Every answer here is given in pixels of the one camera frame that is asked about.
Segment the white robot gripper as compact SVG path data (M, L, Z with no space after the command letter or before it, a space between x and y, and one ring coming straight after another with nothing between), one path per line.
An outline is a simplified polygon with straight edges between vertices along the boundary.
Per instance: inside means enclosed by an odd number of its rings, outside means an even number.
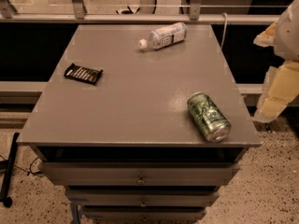
M258 34L253 43L273 47L285 61L279 68L270 66L263 82L263 92L254 113L258 122L272 122L299 95L299 0L293 0L273 22Z

